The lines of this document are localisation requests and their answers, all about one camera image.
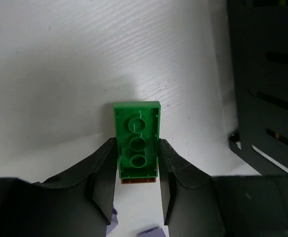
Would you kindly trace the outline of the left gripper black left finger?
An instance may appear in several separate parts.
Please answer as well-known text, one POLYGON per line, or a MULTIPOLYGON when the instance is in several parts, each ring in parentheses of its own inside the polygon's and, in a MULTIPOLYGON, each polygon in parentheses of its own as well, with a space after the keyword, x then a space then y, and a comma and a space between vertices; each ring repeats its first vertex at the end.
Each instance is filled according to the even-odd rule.
POLYGON ((34 184, 53 190, 72 190, 73 187, 84 184, 83 195, 109 225, 112 218, 117 161, 117 140, 113 137, 77 164, 44 182, 34 184))

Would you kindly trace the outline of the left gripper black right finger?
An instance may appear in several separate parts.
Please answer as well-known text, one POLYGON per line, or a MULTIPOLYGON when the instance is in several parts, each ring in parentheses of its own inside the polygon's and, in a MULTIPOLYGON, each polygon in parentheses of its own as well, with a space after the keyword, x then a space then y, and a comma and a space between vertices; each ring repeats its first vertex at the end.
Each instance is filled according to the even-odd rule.
POLYGON ((180 156, 166 139, 159 140, 158 162, 164 225, 167 226, 178 186, 185 190, 194 190, 205 184, 211 176, 180 156))

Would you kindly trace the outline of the brown lego brick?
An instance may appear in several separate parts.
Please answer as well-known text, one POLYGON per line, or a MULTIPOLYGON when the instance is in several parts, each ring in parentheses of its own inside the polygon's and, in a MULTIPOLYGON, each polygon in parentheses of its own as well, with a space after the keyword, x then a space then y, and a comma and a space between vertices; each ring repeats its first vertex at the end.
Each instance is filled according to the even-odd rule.
POLYGON ((155 182, 156 177, 121 179, 121 184, 142 184, 142 183, 155 183, 155 182))

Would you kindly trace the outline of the long green lego brick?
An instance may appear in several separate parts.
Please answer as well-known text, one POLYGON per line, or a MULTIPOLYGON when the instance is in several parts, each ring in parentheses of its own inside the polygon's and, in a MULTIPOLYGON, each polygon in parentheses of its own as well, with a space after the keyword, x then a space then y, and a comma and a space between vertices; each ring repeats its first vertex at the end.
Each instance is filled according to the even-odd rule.
POLYGON ((114 119, 120 179, 156 178, 160 102, 117 102, 114 104, 114 119))

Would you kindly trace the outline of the black two-cell container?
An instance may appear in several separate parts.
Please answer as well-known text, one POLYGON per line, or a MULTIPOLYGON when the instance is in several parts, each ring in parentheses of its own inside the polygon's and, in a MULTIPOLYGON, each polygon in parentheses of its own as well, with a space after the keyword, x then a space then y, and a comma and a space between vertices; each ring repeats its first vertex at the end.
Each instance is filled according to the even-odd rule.
POLYGON ((288 174, 288 4, 229 0, 238 129, 231 151, 263 175, 288 174))

